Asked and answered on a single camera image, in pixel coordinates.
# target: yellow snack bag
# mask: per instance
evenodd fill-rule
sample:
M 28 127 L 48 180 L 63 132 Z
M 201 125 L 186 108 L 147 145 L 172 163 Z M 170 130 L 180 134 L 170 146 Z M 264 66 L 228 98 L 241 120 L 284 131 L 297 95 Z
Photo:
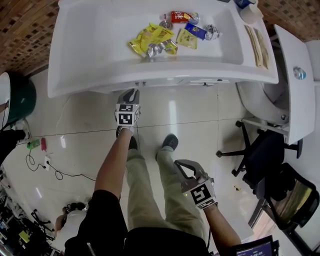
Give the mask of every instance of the yellow snack bag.
M 182 28 L 176 38 L 176 43 L 191 49 L 197 49 L 198 39 L 195 35 Z
M 165 51 L 167 54 L 176 55 L 178 51 L 178 46 L 172 42 L 171 40 L 168 40 L 168 44 L 165 46 Z
M 150 44 L 158 45 L 169 40 L 174 35 L 169 29 L 150 23 L 149 26 L 138 34 L 136 39 L 129 41 L 128 44 L 137 54 L 144 58 Z

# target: blue packet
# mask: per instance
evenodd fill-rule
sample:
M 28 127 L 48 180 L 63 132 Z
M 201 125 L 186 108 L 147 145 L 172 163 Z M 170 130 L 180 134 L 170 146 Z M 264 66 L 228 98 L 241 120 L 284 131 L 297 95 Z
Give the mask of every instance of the blue packet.
M 202 40 L 206 38 L 207 31 L 191 23 L 187 23 L 184 29 L 189 31 L 192 35 L 196 36 L 197 38 L 200 38 Z

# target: white shirt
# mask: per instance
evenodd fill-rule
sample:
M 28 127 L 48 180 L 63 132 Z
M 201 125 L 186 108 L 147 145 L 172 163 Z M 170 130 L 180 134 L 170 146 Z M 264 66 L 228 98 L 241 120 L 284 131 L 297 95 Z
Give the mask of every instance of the white shirt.
M 52 246 L 60 251 L 65 251 L 66 241 L 77 236 L 80 224 L 85 219 L 86 214 L 83 210 L 70 212 L 63 228 L 56 233 L 56 238 L 52 242 Z

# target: electrical cable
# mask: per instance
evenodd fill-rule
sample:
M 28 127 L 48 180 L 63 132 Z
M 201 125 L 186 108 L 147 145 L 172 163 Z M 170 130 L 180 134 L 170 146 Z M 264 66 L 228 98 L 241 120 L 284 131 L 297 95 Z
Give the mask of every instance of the electrical cable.
M 31 171 L 33 171 L 33 172 L 35 172 L 36 170 L 38 170 L 39 166 L 41 166 L 43 169 L 46 168 L 44 165 L 42 165 L 41 163 L 39 163 L 38 166 L 37 166 L 35 169 L 31 169 L 30 166 L 29 166 L 29 164 L 28 164 L 27 159 L 29 159 L 30 165 L 35 166 L 35 159 L 31 156 L 31 149 L 29 150 L 29 154 L 27 154 L 27 155 L 25 156 L 25 162 L 26 162 L 26 165 L 28 166 L 28 168 L 29 168 Z
M 208 243 L 206 248 L 209 250 L 209 246 L 210 246 L 210 239 L 211 239 L 211 229 L 209 228 L 209 238 L 208 238 Z
M 35 159 L 34 159 L 34 158 L 32 157 L 32 155 L 31 155 L 31 149 L 29 150 L 29 154 L 27 154 L 27 155 L 25 156 L 25 162 L 26 162 L 26 165 L 28 166 L 28 168 L 29 168 L 31 171 L 33 171 L 33 172 L 35 172 L 36 170 L 38 170 L 39 167 L 42 167 L 43 169 L 46 169 L 46 167 L 45 167 L 44 165 L 42 165 L 41 163 L 39 163 L 35 169 L 31 169 L 30 166 L 29 166 L 29 164 L 28 164 L 28 160 L 29 160 L 29 163 L 30 163 L 31 166 L 35 166 Z M 56 179 L 57 179 L 58 181 L 62 181 L 62 180 L 64 179 L 64 175 L 69 176 L 69 177 L 80 177 L 80 176 L 83 176 L 83 177 L 85 177 L 85 178 L 87 178 L 87 179 L 89 179 L 89 180 L 91 180 L 91 181 L 93 181 L 93 182 L 96 181 L 95 179 L 90 178 L 90 177 L 88 177 L 88 176 L 86 176 L 86 175 L 84 175 L 84 174 L 75 174 L 75 175 L 72 175 L 72 174 L 64 173 L 64 172 L 62 172 L 62 171 L 57 170 L 56 168 L 54 168 L 54 167 L 49 163 L 49 161 L 47 161 L 46 163 L 54 169 L 54 171 L 55 171 L 54 174 L 55 174 L 55 177 L 56 177 Z
M 86 176 L 86 175 L 84 175 L 84 174 L 71 175 L 71 174 L 64 173 L 64 172 L 62 172 L 62 171 L 57 170 L 56 168 L 54 168 L 48 161 L 47 161 L 46 163 L 55 170 L 55 177 L 56 177 L 56 179 L 59 180 L 59 181 L 63 180 L 64 175 L 69 176 L 69 177 L 79 177 L 79 176 L 83 176 L 83 177 L 85 177 L 85 178 L 87 178 L 87 179 L 89 179 L 89 180 L 91 180 L 91 181 L 93 181 L 93 182 L 96 181 L 95 179 L 89 178 L 88 176 Z

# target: crumpled foil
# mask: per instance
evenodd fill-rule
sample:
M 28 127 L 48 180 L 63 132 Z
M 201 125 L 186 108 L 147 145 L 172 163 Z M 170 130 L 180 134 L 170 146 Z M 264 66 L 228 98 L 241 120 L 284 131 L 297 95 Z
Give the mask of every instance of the crumpled foil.
M 164 42 L 161 42 L 159 44 L 151 43 L 149 45 L 148 51 L 146 52 L 146 58 L 150 59 L 150 58 L 162 53 L 163 50 L 165 50 L 166 52 L 172 51 L 173 50 L 172 47 L 166 48 L 167 45 L 169 45 L 169 44 L 174 45 L 176 48 L 178 48 L 178 46 L 174 42 L 172 42 L 171 39 L 166 40 Z
M 205 27 L 206 34 L 205 39 L 206 40 L 214 40 L 222 36 L 222 33 L 217 29 L 214 25 L 207 25 Z

